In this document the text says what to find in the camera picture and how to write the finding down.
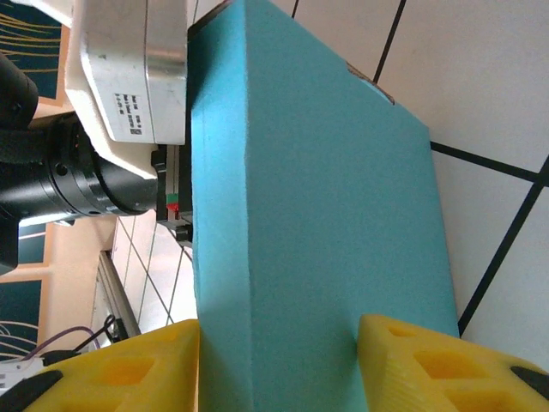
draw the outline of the white device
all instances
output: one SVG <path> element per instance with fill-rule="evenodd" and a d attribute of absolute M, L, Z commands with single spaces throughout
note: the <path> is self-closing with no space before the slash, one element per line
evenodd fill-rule
<path fill-rule="evenodd" d="M 0 396 L 23 379 L 30 378 L 44 369 L 44 361 L 38 356 L 30 360 L 8 360 L 0 363 Z"/>
<path fill-rule="evenodd" d="M 186 2 L 83 4 L 82 67 L 111 139 L 184 144 Z"/>
<path fill-rule="evenodd" d="M 71 28 L 65 90 L 97 153 L 155 179 L 157 144 L 183 145 L 186 0 L 14 0 Z"/>

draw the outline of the yellow 3d-printed part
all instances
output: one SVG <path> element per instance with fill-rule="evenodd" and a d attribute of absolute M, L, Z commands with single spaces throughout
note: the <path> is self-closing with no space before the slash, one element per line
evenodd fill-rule
<path fill-rule="evenodd" d="M 45 371 L 63 377 L 25 412 L 191 412 L 199 339 L 188 320 L 56 363 Z"/>
<path fill-rule="evenodd" d="M 535 365 L 391 318 L 360 319 L 359 363 L 370 412 L 549 411 L 511 371 Z"/>

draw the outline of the black tile grout line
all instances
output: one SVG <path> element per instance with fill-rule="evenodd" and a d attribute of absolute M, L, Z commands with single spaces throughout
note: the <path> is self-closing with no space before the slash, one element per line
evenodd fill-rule
<path fill-rule="evenodd" d="M 170 299 L 170 308 L 168 309 L 168 320 L 166 321 L 166 326 L 168 325 L 170 318 L 172 318 L 173 300 L 175 299 L 175 289 L 178 287 L 179 271 L 181 270 L 182 261 L 183 261 L 183 247 L 181 248 L 181 253 L 179 254 L 178 271 L 177 271 L 177 274 L 175 275 L 175 283 L 173 283 L 172 298 Z"/>
<path fill-rule="evenodd" d="M 126 258 L 126 269 L 124 271 L 124 280 L 121 279 L 122 287 L 125 288 L 125 286 L 126 286 L 126 277 L 128 277 L 128 266 L 130 266 L 131 240 L 132 240 L 133 234 L 134 234 L 134 227 L 136 226 L 136 219 L 134 217 L 134 221 L 131 225 L 131 236 L 128 235 L 128 231 L 126 230 L 126 227 L 124 226 L 122 221 L 118 220 L 118 222 L 120 223 L 119 226 L 122 227 L 122 230 L 124 230 L 124 232 L 126 233 L 126 236 L 128 237 L 128 240 L 130 241 L 130 248 L 128 249 L 128 257 Z"/>
<path fill-rule="evenodd" d="M 435 152 L 442 153 L 443 155 L 455 157 L 456 159 L 460 159 L 462 161 L 468 161 L 469 163 L 486 167 L 496 172 L 505 173 L 515 178 L 527 180 L 531 183 L 536 182 L 539 178 L 539 174 L 536 172 L 508 165 L 507 163 L 503 163 L 501 161 L 488 159 L 487 157 L 472 154 L 458 148 L 451 148 L 450 146 L 446 146 L 445 144 L 431 142 L 431 149 Z"/>
<path fill-rule="evenodd" d="M 159 226 L 159 224 L 155 223 L 155 225 L 154 225 L 154 235 L 153 235 L 153 244 L 151 245 L 151 252 L 149 253 L 148 265 L 147 265 L 147 268 L 145 269 L 146 281 L 145 281 L 145 288 L 143 288 L 143 295 L 142 295 L 142 298 L 141 298 L 141 307 L 139 309 L 139 320 L 141 320 L 141 315 L 142 315 L 142 310 L 143 310 L 143 301 L 145 299 L 145 290 L 147 289 L 147 280 L 149 280 L 151 282 L 151 285 L 153 285 L 153 289 L 156 292 L 156 294 L 158 295 L 158 297 L 160 299 L 160 303 L 162 303 L 162 306 L 164 307 L 164 309 L 166 309 L 166 313 L 168 313 L 168 314 L 170 313 L 170 311 L 168 310 L 166 304 L 164 303 L 164 300 L 162 299 L 162 296 L 160 296 L 160 292 L 158 291 L 158 288 L 154 284 L 153 278 L 148 273 L 148 271 L 150 270 L 150 266 L 151 266 L 151 260 L 152 260 L 152 256 L 153 256 L 153 250 L 154 250 L 154 240 L 156 239 L 156 229 L 158 228 L 158 226 Z M 180 253 L 179 254 L 178 273 L 176 274 L 176 281 L 174 282 L 173 290 L 175 290 L 175 285 L 177 285 L 177 279 L 178 279 L 178 276 L 179 276 L 179 265 L 181 264 L 182 258 L 183 258 L 183 253 Z M 140 258 L 139 258 L 139 260 L 141 261 L 143 267 L 145 267 L 145 265 L 143 264 L 143 261 Z"/>
<path fill-rule="evenodd" d="M 393 38 L 395 37 L 396 28 L 398 27 L 398 24 L 401 21 L 402 11 L 404 11 L 404 6 L 406 6 L 406 0 L 401 0 L 401 2 L 398 5 L 398 9 L 396 10 L 395 19 L 393 20 L 393 25 L 391 26 L 391 29 L 389 31 L 389 36 L 387 38 L 387 41 L 385 42 L 383 53 L 381 55 L 381 58 L 379 59 L 379 64 L 377 65 L 376 74 L 374 75 L 373 81 L 376 84 L 377 82 L 379 82 L 379 77 L 381 76 L 383 66 L 385 65 L 385 60 L 387 60 L 387 56 L 389 55 L 389 49 L 391 48 L 391 44 L 393 43 Z"/>
<path fill-rule="evenodd" d="M 176 235 L 172 232 L 171 229 L 168 229 L 168 232 L 170 233 L 170 235 L 173 237 L 173 239 L 178 243 L 179 245 L 179 242 L 178 242 L 178 238 L 176 237 Z M 192 262 L 192 256 L 185 250 L 184 246 L 181 246 L 179 245 L 179 247 L 181 247 L 181 249 L 183 250 L 183 253 L 185 254 L 185 256 Z"/>
<path fill-rule="evenodd" d="M 153 256 L 153 248 L 154 248 L 154 239 L 156 238 L 156 227 L 158 226 L 158 223 L 154 224 L 154 232 L 153 232 L 153 242 L 151 243 L 151 251 L 148 253 L 148 263 L 147 266 L 143 264 L 143 261 L 141 260 L 141 256 L 139 256 L 139 253 L 137 253 L 137 249 L 134 247 L 134 242 L 131 242 L 132 247 L 134 247 L 134 250 L 136 251 L 137 258 L 140 260 L 141 265 L 143 268 L 145 268 L 145 287 L 143 288 L 143 293 L 141 296 L 141 304 L 139 305 L 139 316 L 137 317 L 137 323 L 141 321 L 141 312 L 143 310 L 143 301 L 145 300 L 145 289 L 147 288 L 147 278 L 148 278 L 148 268 L 151 264 L 151 257 Z"/>
<path fill-rule="evenodd" d="M 298 6 L 299 6 L 299 0 L 295 0 L 295 4 L 293 5 L 293 12 L 292 12 L 293 19 L 295 19 L 295 14 L 298 12 Z"/>
<path fill-rule="evenodd" d="M 190 262 L 192 263 L 192 256 L 185 250 L 185 248 L 183 247 L 183 253 L 185 254 L 185 256 L 190 260 Z"/>
<path fill-rule="evenodd" d="M 507 233 L 504 236 L 504 239 L 499 244 L 496 253 L 494 254 L 488 268 L 486 269 L 485 274 L 480 279 L 479 285 L 475 289 L 473 296 L 469 300 L 465 310 L 463 311 L 462 316 L 458 321 L 458 328 L 460 331 L 460 336 L 463 335 L 465 329 L 468 327 L 471 319 L 473 318 L 474 313 L 478 309 L 480 302 L 486 295 L 488 288 L 492 284 L 492 281 L 496 277 L 501 264 L 503 263 L 507 253 L 509 252 L 513 242 L 515 241 L 517 235 L 522 229 L 524 222 L 528 218 L 528 215 L 532 211 L 532 208 L 535 205 L 535 202 L 540 197 L 541 191 L 543 190 L 544 184 L 549 180 L 549 156 L 540 170 L 538 178 L 528 191 L 528 194 L 524 198 L 521 207 L 518 209 L 513 222 L 511 222 Z"/>
<path fill-rule="evenodd" d="M 196 0 L 196 3 L 195 3 L 195 15 L 193 15 L 193 17 L 192 17 L 192 24 L 195 24 L 195 23 L 196 23 L 196 12 L 198 12 L 198 2 L 200 2 L 200 0 Z"/>

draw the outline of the teal foam block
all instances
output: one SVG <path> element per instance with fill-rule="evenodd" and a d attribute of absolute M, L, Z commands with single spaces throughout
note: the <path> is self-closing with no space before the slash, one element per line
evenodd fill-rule
<path fill-rule="evenodd" d="M 366 411 L 361 314 L 457 336 L 428 129 L 264 0 L 189 61 L 200 410 Z"/>

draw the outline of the tiled floor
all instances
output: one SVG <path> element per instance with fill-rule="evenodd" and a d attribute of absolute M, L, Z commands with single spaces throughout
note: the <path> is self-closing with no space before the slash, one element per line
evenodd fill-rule
<path fill-rule="evenodd" d="M 272 1 L 370 78 L 405 3 Z M 189 0 L 189 24 L 220 2 Z M 468 313 L 463 337 L 545 368 L 548 19 L 544 0 L 407 2 L 379 80 L 450 149 L 434 148 L 433 158 L 456 305 Z M 143 328 L 156 322 L 150 312 L 158 324 L 196 316 L 190 261 L 158 234 L 153 216 L 122 222 L 114 259 L 130 265 L 125 287 Z"/>
<path fill-rule="evenodd" d="M 191 259 L 153 210 L 118 221 L 112 261 L 142 333 L 196 318 Z"/>

